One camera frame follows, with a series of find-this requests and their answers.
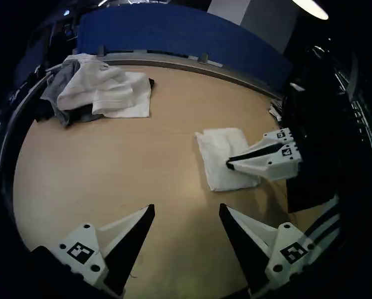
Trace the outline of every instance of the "white cloth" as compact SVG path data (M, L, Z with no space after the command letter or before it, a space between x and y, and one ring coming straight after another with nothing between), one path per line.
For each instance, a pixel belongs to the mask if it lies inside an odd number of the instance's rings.
M144 73L124 72L88 54L66 58L70 59L77 59L80 68L58 96L59 110L92 104L92 114L110 118L149 116L151 88Z
M205 175L211 191L228 191L255 187L260 177L247 175L226 167L229 157L241 154L248 149L242 130L237 128L204 130L195 133Z

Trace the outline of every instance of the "table surface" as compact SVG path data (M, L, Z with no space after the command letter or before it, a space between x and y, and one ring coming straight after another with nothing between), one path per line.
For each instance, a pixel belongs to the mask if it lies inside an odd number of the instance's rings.
M246 286L218 216L226 203L277 227L305 230L321 207L288 214L285 181L211 192L194 139L236 127L249 144L277 129L270 99L201 74L125 66L156 81L146 119L100 119L64 129L33 123L14 178L14 212L25 244L54 246L81 223L103 226L150 203L156 217L126 298L220 298Z

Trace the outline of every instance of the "ceiling light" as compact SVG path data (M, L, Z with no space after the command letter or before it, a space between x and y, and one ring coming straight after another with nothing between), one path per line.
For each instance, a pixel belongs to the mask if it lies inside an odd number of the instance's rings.
M101 1L99 4L97 4L97 6L102 6L104 3L106 3L108 0L103 0Z
M319 19L327 20L329 18L328 14L313 0L293 0L293 2Z

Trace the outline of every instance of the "pile of clothes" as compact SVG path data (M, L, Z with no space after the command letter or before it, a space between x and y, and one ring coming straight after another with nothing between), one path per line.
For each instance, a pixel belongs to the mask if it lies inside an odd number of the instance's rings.
M125 72L94 55L70 55L49 78L41 99L50 102L64 127L101 117L145 118L153 84L144 73Z

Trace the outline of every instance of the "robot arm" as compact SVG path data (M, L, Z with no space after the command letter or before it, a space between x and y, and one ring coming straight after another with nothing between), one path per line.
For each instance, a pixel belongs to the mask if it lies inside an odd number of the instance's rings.
M302 161L290 129L263 135L258 143L226 162L229 169L262 176L270 181L296 177Z

